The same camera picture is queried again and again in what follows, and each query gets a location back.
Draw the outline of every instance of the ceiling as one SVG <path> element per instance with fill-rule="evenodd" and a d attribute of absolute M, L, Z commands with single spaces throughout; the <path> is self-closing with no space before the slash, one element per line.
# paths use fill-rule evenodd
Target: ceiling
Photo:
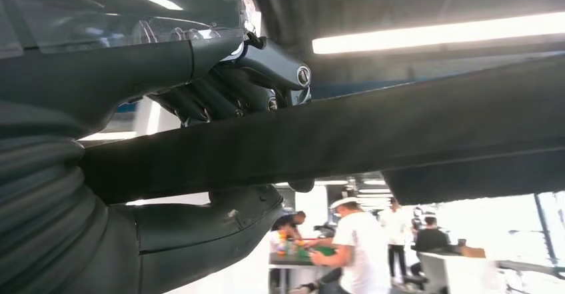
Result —
<path fill-rule="evenodd" d="M 312 67 L 316 80 L 313 87 L 380 81 L 376 75 L 391 62 L 565 49 L 562 37 L 491 41 L 471 48 L 437 47 L 360 55 L 314 55 L 311 48 L 313 39 L 346 33 L 563 11 L 565 0 L 257 0 L 257 3 L 269 37 Z"/>

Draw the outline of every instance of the table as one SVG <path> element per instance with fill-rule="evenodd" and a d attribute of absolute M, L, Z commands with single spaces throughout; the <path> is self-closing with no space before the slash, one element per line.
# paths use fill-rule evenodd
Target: table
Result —
<path fill-rule="evenodd" d="M 451 294 L 501 294 L 504 292 L 497 263 L 489 259 L 420 253 L 428 278 L 425 293 L 449 288 Z"/>
<path fill-rule="evenodd" d="M 555 276 L 561 280 L 565 280 L 565 262 L 545 261 L 497 261 L 498 267 L 501 269 L 511 269 L 516 272 L 537 272 L 551 276 Z"/>
<path fill-rule="evenodd" d="M 303 273 L 301 273 L 302 276 L 311 276 L 312 274 L 314 274 L 314 277 L 311 277 L 311 279 L 309 280 L 298 282 L 298 284 L 296 285 L 310 283 L 311 281 L 322 277 L 325 270 L 324 267 L 312 264 L 310 257 L 298 257 L 297 255 L 281 256 L 277 253 L 271 253 L 269 268 L 281 270 L 281 293 L 287 293 L 288 290 L 286 288 L 286 277 L 288 276 L 286 274 L 287 270 L 300 269 L 302 271 L 309 270 L 314 272 L 310 273 L 309 275 L 303 275 Z"/>

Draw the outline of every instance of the black padded bar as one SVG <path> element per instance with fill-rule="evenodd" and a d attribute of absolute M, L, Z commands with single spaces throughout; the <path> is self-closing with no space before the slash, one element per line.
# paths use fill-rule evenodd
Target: black padded bar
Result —
<path fill-rule="evenodd" d="M 87 149 L 107 203 L 565 146 L 565 56 Z"/>

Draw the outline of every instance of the dark pants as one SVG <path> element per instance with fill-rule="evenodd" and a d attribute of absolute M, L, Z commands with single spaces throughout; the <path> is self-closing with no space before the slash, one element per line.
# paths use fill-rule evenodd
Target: dark pants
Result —
<path fill-rule="evenodd" d="M 318 280 L 318 283 L 324 285 L 332 282 L 337 282 L 339 281 L 339 278 L 341 277 L 342 274 L 343 272 L 341 268 L 333 269 L 330 271 L 330 273 L 327 273 L 326 275 L 322 276 L 322 278 Z"/>
<path fill-rule="evenodd" d="M 275 286 L 275 287 L 281 286 L 281 269 L 271 269 L 271 271 L 269 273 L 269 284 L 272 285 L 272 286 Z M 290 285 L 290 280 L 287 277 L 286 278 L 286 286 L 288 287 L 289 285 Z"/>
<path fill-rule="evenodd" d="M 349 293 L 348 291 L 341 288 L 341 286 L 338 286 L 337 287 L 337 294 L 351 294 L 351 293 Z"/>
<path fill-rule="evenodd" d="M 412 266 L 410 266 L 410 272 L 412 272 L 412 275 L 414 276 L 422 276 L 422 263 L 416 263 Z M 418 288 L 421 291 L 424 291 L 424 285 L 423 284 L 418 284 Z"/>
<path fill-rule="evenodd" d="M 406 255 L 404 254 L 404 245 L 389 245 L 388 246 L 388 266 L 390 267 L 390 276 L 394 277 L 394 256 L 398 256 L 398 263 L 400 264 L 400 272 L 402 276 L 406 276 Z"/>
<path fill-rule="evenodd" d="M 414 276 L 422 276 L 422 263 L 416 263 L 410 266 L 410 272 Z"/>

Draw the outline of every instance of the robotic hand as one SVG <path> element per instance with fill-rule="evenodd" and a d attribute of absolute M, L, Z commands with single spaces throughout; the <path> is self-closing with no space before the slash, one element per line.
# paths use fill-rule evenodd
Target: robotic hand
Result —
<path fill-rule="evenodd" d="M 247 10 L 0 0 L 0 292 L 164 293 L 253 250 L 281 208 L 272 185 L 213 191 L 204 207 L 114 205 L 136 186 L 83 171 L 75 141 L 143 95 L 183 127 L 306 103 L 309 68 L 255 37 Z"/>

